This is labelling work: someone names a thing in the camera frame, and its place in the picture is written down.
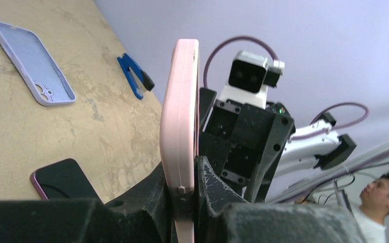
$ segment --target neck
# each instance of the neck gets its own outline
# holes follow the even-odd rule
[[[385,218],[387,217],[387,212],[382,212],[378,209],[372,209],[367,206],[364,206],[363,204],[359,207],[360,211],[363,212],[368,218],[373,220],[374,222],[385,225]]]

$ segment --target beige tabletop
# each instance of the beige tabletop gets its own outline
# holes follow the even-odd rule
[[[39,105],[0,46],[0,199],[39,198],[30,174],[65,158],[104,202],[153,170],[161,106],[133,95],[116,61],[125,50],[93,0],[0,0],[0,21],[36,33],[77,96]]]

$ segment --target black phone screen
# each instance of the black phone screen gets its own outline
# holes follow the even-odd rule
[[[32,174],[31,181],[42,198],[100,200],[81,167],[71,158],[36,170]]]

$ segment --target white shirt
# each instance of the white shirt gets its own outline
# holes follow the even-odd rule
[[[367,243],[386,243],[385,240],[385,229],[384,225],[378,224],[367,217],[359,207],[353,206],[352,211],[354,218],[359,224],[362,233],[365,236]]]

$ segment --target table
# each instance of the table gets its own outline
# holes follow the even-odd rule
[[[36,33],[77,100],[39,105],[0,46],[0,199],[37,199],[29,176],[74,158],[104,202],[160,161],[161,106],[133,95],[116,61],[125,50],[93,0],[0,0],[0,21]]]

